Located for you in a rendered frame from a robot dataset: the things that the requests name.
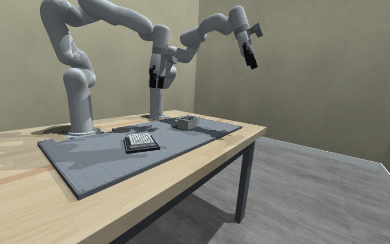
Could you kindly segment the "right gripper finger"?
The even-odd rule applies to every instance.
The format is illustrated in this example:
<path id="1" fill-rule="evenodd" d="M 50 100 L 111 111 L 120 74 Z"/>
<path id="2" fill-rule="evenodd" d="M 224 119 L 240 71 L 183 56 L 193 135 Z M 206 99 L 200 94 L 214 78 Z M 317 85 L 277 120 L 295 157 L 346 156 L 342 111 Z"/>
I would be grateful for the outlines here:
<path id="1" fill-rule="evenodd" d="M 158 88 L 163 89 L 164 78 L 165 78 L 165 76 L 164 77 L 158 76 L 158 79 L 159 79 L 158 80 Z"/>
<path id="2" fill-rule="evenodd" d="M 149 69 L 149 75 L 150 75 L 150 84 L 149 84 L 149 87 L 151 88 L 156 88 L 156 77 L 157 75 L 155 73 L 153 73 L 153 71 L 155 70 L 155 65 L 153 65 L 150 69 Z"/>

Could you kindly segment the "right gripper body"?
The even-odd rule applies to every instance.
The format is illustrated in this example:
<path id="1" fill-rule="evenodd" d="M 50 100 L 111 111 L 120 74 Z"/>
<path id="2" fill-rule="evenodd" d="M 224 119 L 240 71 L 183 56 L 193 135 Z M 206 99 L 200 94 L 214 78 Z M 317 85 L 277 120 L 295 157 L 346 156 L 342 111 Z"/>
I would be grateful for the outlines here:
<path id="1" fill-rule="evenodd" d="M 152 53 L 149 68 L 153 65 L 156 66 L 153 73 L 156 73 L 157 76 L 164 77 L 166 70 L 166 57 L 159 53 Z"/>

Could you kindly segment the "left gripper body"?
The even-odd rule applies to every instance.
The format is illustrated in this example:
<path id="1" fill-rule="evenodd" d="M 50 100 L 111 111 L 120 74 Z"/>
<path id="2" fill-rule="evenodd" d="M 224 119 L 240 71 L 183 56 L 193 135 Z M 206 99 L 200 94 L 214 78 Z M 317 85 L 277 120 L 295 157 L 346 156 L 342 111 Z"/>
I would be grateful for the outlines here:
<path id="1" fill-rule="evenodd" d="M 252 42 L 251 42 L 251 39 L 249 36 L 250 35 L 249 32 L 247 30 L 245 30 L 245 31 L 242 31 L 241 33 L 237 34 L 237 36 L 236 36 L 236 40 L 238 41 L 241 55 L 243 57 L 244 57 L 244 52 L 243 52 L 243 47 L 242 47 L 243 43 L 246 43 L 247 49 L 249 48 L 250 53 L 252 53 L 254 55 L 254 50 L 253 50 Z"/>

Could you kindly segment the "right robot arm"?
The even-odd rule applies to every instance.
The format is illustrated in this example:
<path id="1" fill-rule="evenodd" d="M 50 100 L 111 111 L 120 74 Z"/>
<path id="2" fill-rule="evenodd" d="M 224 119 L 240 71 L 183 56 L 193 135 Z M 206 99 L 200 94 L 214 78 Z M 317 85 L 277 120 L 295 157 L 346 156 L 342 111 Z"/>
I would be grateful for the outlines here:
<path id="1" fill-rule="evenodd" d="M 84 136 L 97 132 L 93 125 L 89 88 L 96 83 L 95 73 L 87 54 L 76 47 L 66 24 L 81 27 L 99 20 L 114 26 L 122 25 L 136 31 L 145 41 L 153 41 L 152 53 L 167 56 L 177 64 L 177 58 L 168 55 L 169 33 L 167 26 L 156 25 L 145 16 L 107 0 L 78 0 L 74 7 L 66 0 L 43 0 L 40 16 L 59 61 L 72 68 L 63 74 L 66 88 L 71 130 L 68 135 Z M 85 69 L 85 70 L 84 70 Z"/>

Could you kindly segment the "grey operator panel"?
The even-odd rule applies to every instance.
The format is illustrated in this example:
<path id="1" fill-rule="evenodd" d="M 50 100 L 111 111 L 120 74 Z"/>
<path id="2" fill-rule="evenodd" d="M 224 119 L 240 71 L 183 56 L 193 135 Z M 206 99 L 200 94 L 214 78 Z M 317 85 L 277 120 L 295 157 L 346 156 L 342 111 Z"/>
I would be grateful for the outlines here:
<path id="1" fill-rule="evenodd" d="M 200 124 L 200 116 L 189 115 L 178 119 L 178 128 L 189 130 Z"/>

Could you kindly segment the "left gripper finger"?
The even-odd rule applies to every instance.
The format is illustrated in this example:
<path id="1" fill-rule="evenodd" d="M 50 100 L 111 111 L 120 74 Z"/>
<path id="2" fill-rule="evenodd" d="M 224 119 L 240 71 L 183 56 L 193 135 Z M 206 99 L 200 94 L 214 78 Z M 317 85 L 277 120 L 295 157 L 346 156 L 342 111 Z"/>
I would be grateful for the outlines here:
<path id="1" fill-rule="evenodd" d="M 245 57 L 245 61 L 246 61 L 247 66 L 254 64 L 250 50 L 249 50 L 249 48 L 248 49 L 246 48 L 246 43 L 243 43 L 242 47 L 244 50 L 243 52 L 244 52 L 244 57 Z"/>
<path id="2" fill-rule="evenodd" d="M 257 66 L 256 59 L 255 59 L 254 55 L 253 55 L 253 54 L 251 54 L 251 55 L 252 55 L 252 57 L 253 57 L 254 64 L 250 65 L 250 67 L 251 67 L 251 69 L 255 69 L 255 68 L 257 68 L 258 66 Z"/>

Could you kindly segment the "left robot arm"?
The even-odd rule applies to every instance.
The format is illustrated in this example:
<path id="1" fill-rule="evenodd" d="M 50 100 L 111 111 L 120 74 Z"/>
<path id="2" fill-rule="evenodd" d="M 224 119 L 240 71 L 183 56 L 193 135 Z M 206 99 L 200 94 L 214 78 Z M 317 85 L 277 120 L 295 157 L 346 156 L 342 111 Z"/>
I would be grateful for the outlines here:
<path id="1" fill-rule="evenodd" d="M 234 32 L 235 37 L 242 31 L 247 30 L 249 34 L 255 33 L 257 37 L 263 36 L 259 23 L 249 27 L 244 8 L 240 5 L 233 7 L 229 12 L 229 17 L 221 13 L 216 13 L 206 17 L 200 26 L 185 31 L 180 36 L 180 42 L 186 46 L 186 50 L 169 46 L 168 55 L 173 55 L 177 62 L 189 63 L 200 47 L 201 42 L 207 38 L 207 33 L 218 31 L 223 35 L 229 35 Z M 166 60 L 165 78 L 163 89 L 167 89 L 172 84 L 177 74 L 173 64 Z M 158 76 L 156 77 L 156 88 L 150 87 L 150 118 L 163 118 L 163 94 L 161 88 L 158 88 Z"/>

